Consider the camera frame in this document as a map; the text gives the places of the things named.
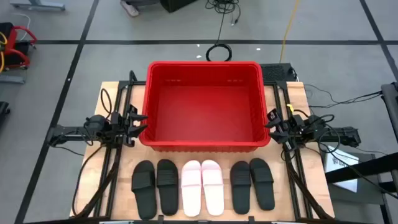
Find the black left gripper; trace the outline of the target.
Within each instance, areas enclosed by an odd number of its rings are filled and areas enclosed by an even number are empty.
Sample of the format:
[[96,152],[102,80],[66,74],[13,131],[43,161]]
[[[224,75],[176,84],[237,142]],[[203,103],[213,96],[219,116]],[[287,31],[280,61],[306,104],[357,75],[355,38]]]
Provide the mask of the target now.
[[134,138],[137,138],[147,127],[146,124],[137,126],[134,122],[141,122],[147,119],[148,116],[138,114],[137,108],[133,105],[125,106],[122,109],[122,113],[119,112],[120,109],[120,105],[115,105],[110,113],[111,142],[115,146],[134,147]]

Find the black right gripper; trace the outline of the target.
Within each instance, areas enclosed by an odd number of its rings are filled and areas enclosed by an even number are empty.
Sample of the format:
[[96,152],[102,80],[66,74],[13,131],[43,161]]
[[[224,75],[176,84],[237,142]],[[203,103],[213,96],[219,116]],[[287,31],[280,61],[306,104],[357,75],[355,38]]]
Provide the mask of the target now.
[[276,109],[267,114],[268,123],[266,128],[274,131],[269,136],[278,144],[282,145],[285,152],[292,152],[300,147],[304,147],[306,140],[303,135],[304,122],[300,115],[292,115],[283,120]]

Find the black slide sandal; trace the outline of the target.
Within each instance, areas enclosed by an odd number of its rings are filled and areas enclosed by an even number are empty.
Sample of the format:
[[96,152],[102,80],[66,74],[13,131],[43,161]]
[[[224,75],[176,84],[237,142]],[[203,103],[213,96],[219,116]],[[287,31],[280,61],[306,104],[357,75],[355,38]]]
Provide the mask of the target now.
[[178,211],[178,169],[168,159],[161,159],[157,163],[156,184],[159,190],[161,211],[166,216],[175,215]]
[[247,214],[250,209],[251,176],[249,164],[238,161],[230,170],[233,209],[237,214]]
[[275,208],[274,179],[269,165],[263,159],[253,158],[249,163],[249,170],[260,209],[273,210]]
[[155,169],[148,160],[136,165],[132,173],[131,191],[134,193],[141,220],[150,220],[157,214]]

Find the red plastic bin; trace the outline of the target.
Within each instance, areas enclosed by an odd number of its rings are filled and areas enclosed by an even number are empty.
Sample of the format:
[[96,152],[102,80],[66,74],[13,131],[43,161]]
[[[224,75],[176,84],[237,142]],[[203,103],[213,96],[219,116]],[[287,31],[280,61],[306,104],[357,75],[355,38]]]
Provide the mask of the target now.
[[271,138],[256,62],[149,65],[140,142],[155,151],[250,152]]

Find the pink slide sandal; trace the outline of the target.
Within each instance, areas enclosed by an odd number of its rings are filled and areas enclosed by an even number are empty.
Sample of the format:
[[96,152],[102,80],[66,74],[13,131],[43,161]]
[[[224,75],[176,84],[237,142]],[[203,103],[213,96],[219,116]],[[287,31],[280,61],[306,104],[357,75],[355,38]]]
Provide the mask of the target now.
[[201,164],[202,185],[205,191],[206,209],[212,216],[224,212],[224,184],[220,165],[212,160]]
[[198,161],[188,161],[181,173],[183,211],[188,217],[200,214],[201,187],[201,164]]

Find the black perforated box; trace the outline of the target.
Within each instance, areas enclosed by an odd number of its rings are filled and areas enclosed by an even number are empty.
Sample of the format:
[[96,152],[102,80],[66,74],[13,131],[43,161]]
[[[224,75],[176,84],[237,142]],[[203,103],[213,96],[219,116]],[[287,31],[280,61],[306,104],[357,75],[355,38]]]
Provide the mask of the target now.
[[264,83],[275,81],[296,82],[297,74],[290,63],[260,64]]

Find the white printed paper sheet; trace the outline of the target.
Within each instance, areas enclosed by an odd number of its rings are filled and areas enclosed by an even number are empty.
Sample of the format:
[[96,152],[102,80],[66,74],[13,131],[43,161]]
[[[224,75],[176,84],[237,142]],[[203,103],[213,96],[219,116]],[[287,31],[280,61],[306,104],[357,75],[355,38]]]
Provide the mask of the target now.
[[[348,165],[356,165],[359,164],[359,158],[348,154],[344,151],[337,149],[332,153],[325,154],[325,165],[324,170],[325,172],[331,172],[334,170],[342,169],[347,167]],[[342,182],[333,183],[333,185],[348,190],[350,192],[356,193],[358,190],[358,180],[346,180]]]

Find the black metal beam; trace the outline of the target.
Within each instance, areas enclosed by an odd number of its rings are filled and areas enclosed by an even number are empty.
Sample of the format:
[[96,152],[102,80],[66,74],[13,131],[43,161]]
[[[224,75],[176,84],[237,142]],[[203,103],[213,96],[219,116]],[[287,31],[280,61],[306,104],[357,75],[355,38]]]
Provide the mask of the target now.
[[398,170],[398,152],[327,172],[325,177],[328,183],[335,183],[383,174],[392,170]]

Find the grey side table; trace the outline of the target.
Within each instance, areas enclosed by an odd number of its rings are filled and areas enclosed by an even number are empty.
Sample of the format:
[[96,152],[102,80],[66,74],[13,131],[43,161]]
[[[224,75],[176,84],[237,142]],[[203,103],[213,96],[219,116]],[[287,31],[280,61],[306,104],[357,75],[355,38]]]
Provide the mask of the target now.
[[[359,163],[366,162],[371,159],[374,159],[375,156],[373,154],[359,154],[349,152],[359,158]],[[322,153],[323,165],[325,165],[325,154]],[[360,178],[358,180],[358,190],[356,193],[350,192],[345,189],[341,189],[333,183],[328,183],[328,190],[330,192],[330,197],[333,201],[339,200],[344,202],[353,202],[353,203],[361,203],[361,204],[375,204],[375,205],[384,205],[385,200],[383,194],[368,181]]]

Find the person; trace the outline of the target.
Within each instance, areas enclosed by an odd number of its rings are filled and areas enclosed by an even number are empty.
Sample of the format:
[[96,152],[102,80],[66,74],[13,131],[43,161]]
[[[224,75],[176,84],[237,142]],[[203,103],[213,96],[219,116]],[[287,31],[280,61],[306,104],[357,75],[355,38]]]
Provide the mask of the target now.
[[135,6],[133,6],[130,2],[121,0],[120,3],[129,16],[136,17],[139,15],[138,9]]

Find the grey floor bar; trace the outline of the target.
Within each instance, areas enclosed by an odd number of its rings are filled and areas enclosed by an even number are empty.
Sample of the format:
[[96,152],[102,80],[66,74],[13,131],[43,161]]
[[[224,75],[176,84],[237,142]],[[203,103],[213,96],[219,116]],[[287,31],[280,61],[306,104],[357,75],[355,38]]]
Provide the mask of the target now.
[[0,83],[24,84],[25,80],[22,77],[19,77],[19,76],[0,75]]

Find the red wheeled cart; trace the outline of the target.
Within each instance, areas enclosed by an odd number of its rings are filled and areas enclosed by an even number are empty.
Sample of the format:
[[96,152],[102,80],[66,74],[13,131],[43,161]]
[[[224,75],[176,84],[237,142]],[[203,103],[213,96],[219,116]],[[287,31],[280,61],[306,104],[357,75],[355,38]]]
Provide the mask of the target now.
[[[30,40],[18,40],[17,31],[23,30]],[[35,49],[36,36],[26,27],[14,26],[11,22],[0,22],[0,73],[5,70],[30,66],[29,48]]]

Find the grey metal floor foot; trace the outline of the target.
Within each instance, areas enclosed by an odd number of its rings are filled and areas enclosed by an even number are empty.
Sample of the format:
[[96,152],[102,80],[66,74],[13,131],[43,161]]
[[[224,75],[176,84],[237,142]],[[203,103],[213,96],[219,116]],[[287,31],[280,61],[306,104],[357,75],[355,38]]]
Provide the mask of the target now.
[[14,8],[65,10],[64,4],[48,0],[9,0],[9,3]]

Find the black stand post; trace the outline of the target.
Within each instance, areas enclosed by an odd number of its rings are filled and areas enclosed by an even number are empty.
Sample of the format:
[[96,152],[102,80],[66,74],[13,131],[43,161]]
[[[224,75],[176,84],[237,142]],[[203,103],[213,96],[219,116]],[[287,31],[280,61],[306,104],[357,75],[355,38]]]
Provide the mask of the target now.
[[382,85],[381,91],[398,142],[398,82]]

